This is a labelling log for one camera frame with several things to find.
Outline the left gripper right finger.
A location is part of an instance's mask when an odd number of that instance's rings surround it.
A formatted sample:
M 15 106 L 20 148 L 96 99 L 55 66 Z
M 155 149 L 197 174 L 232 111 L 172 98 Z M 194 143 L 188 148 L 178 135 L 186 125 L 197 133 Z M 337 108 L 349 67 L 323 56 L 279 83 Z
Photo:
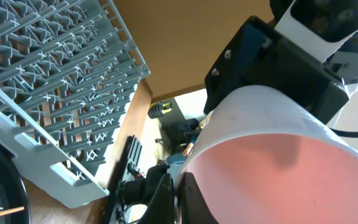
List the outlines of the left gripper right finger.
M 194 175 L 185 172 L 178 187 L 182 224 L 218 224 L 208 208 Z

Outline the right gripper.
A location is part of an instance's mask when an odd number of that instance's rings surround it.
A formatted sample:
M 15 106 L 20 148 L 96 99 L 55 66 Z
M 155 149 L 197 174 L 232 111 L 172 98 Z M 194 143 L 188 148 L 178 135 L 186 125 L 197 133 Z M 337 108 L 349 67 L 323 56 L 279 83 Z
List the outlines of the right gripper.
M 282 92 L 324 124 L 349 101 L 341 78 L 256 16 L 240 26 L 204 83 L 206 114 L 232 91 L 251 85 Z

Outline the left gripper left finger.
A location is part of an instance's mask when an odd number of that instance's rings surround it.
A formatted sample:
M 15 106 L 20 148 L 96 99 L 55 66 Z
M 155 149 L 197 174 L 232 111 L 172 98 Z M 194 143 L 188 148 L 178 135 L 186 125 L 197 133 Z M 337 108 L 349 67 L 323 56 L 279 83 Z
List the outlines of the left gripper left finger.
M 174 222 L 173 180 L 170 174 L 164 174 L 137 224 L 174 224 Z

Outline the pink cup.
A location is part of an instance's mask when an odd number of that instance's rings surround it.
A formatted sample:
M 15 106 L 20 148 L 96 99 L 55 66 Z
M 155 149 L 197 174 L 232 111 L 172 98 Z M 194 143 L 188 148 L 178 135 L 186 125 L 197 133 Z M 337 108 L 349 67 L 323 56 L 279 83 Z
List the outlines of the pink cup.
M 358 151 L 267 86 L 225 97 L 181 170 L 219 223 L 358 223 Z

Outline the wooden chopstick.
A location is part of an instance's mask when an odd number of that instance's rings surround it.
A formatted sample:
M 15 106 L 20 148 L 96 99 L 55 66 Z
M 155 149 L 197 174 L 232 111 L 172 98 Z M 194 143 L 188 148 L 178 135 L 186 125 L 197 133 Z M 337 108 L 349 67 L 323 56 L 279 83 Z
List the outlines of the wooden chopstick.
M 25 207 L 17 207 L 17 208 L 10 208 L 7 210 L 3 210 L 3 211 L 0 211 L 0 217 L 3 217 L 5 215 L 10 215 L 12 213 L 17 213 L 17 212 L 23 211 L 24 209 L 25 209 Z

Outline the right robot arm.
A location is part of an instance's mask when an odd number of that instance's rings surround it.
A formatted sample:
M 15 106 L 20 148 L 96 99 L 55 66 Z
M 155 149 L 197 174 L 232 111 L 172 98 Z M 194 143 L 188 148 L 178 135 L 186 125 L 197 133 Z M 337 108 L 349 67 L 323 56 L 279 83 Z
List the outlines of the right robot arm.
M 274 88 L 322 123 L 358 83 L 358 1 L 271 1 L 273 25 L 240 26 L 208 72 L 204 112 L 243 86 Z

